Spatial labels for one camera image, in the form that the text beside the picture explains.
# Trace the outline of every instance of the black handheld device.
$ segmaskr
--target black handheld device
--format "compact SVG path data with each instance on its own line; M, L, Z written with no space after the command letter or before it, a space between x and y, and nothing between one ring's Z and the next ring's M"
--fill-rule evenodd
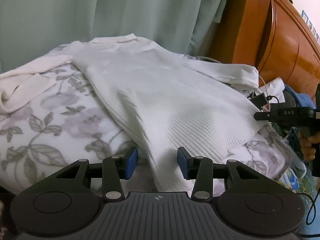
M257 112L254 118L257 121L298 127L305 138L320 131L320 109L311 107L278 108L271 112ZM316 154L314 160L310 162L311 174L320 177L320 145L312 144L312 147L316 149Z
M300 239L300 197L241 162L216 164L180 147L183 177L195 179L191 197L130 192L125 198L120 179L130 179L137 158L133 147L102 163L81 159L18 194L11 205L16 240ZM102 197L90 191L91 178L102 178ZM225 181L220 197L212 197L213 178Z

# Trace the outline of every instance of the white cable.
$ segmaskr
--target white cable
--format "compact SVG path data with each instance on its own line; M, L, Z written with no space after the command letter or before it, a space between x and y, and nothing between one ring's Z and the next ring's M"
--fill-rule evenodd
M220 63L220 64L221 64L220 61L218 61L218 60L216 60L216 59L213 59L213 58L210 58L210 57L198 56L198 57L196 57L196 58L197 58L197 59L207 59L207 60L210 60L210 61L212 61L212 62Z
M262 82L264 83L264 87L266 88L266 93L267 93L267 97L268 97L269 95L268 95L267 85L266 85L265 81L263 80L263 78L262 78L261 76L259 76L259 78L261 78ZM268 108L269 108L269 111L268 111L268 112L270 112L271 107L270 107L269 101L268 101Z

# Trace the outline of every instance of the blue cloth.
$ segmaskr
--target blue cloth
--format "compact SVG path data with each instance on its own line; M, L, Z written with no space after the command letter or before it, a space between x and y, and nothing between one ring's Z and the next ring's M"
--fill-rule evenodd
M315 104L312 102L311 97L308 96L307 94L298 94L286 84L284 84L284 87L285 87L285 90L287 90L290 93L290 95L293 96L294 101L296 101L297 107L308 106L308 107L316 108Z

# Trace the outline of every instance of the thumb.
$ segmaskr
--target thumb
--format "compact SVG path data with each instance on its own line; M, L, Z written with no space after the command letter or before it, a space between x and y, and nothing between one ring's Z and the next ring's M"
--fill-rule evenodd
M319 143L320 142L320 132L317 132L315 135L313 136L309 136L308 137L308 141L310 143Z

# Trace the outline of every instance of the silver screw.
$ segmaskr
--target silver screw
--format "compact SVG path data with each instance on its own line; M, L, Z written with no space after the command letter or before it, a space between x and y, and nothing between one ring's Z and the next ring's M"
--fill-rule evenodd
M210 197L210 193L206 191L197 191L195 197L198 199L206 199Z
M110 191L106 194L106 197L109 199L118 199L121 197L121 193L118 191Z

